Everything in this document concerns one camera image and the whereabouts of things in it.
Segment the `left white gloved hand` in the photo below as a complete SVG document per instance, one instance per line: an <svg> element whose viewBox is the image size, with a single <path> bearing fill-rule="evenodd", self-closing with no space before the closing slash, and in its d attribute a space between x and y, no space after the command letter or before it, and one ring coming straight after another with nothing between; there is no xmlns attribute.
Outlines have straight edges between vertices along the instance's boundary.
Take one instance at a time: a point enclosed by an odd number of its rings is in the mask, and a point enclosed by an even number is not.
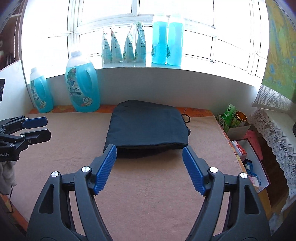
<svg viewBox="0 0 296 241"><path fill-rule="evenodd" d="M0 163L0 192L3 195L10 195L11 188L16 186L15 164L16 161Z"/></svg>

